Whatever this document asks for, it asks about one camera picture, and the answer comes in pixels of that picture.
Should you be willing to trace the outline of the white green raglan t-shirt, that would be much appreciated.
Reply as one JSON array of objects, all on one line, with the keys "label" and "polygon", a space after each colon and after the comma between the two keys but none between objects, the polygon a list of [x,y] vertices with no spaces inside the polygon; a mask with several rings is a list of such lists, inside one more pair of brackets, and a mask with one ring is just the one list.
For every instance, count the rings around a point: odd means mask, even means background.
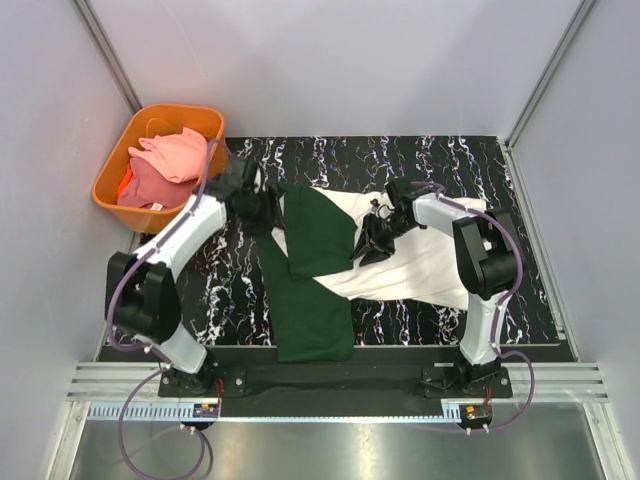
[{"label": "white green raglan t-shirt", "polygon": [[381,262],[351,258],[371,203],[388,202],[387,194],[293,184],[280,186],[278,194],[285,226],[255,244],[279,361],[349,359],[354,299],[410,299],[467,310],[454,241],[433,227],[403,234],[395,253]]}]

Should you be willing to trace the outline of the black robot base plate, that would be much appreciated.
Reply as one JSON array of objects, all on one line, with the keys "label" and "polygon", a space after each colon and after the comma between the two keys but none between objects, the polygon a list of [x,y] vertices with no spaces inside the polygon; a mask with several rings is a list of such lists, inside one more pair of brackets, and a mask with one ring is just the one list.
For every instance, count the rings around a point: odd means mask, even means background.
[{"label": "black robot base plate", "polygon": [[284,421],[366,417],[422,420],[441,413],[441,401],[484,403],[513,395],[507,369],[486,388],[443,391],[443,374],[453,367],[455,347],[357,347],[343,362],[283,363],[273,347],[214,347],[215,382],[208,390],[160,380],[159,395],[220,398],[228,418],[265,417]]}]

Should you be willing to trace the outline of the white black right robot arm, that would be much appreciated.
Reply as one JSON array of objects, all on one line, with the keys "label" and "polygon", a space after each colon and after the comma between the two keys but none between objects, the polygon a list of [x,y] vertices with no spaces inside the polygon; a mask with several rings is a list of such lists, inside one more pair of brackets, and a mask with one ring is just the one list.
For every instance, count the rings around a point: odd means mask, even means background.
[{"label": "white black right robot arm", "polygon": [[457,273],[469,294],[466,328],[453,367],[443,374],[443,391],[457,388],[476,396],[498,377],[500,330],[506,307],[524,275],[520,244],[510,214],[478,210],[444,195],[432,182],[396,178],[385,186],[390,213],[372,203],[350,259],[366,266],[395,254],[395,240],[415,228],[435,229],[453,239]]}]

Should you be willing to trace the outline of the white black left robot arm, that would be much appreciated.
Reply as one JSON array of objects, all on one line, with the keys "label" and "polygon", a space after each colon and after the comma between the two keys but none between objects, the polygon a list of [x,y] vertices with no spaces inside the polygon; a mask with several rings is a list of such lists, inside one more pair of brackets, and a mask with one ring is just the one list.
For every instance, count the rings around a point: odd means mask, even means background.
[{"label": "white black left robot arm", "polygon": [[231,220],[248,234],[284,224],[275,189],[258,162],[238,156],[198,185],[180,213],[131,254],[107,264],[105,320],[109,341],[127,352],[149,349],[168,366],[171,379],[196,396],[215,386],[213,356],[183,324],[177,279],[199,248]]}]

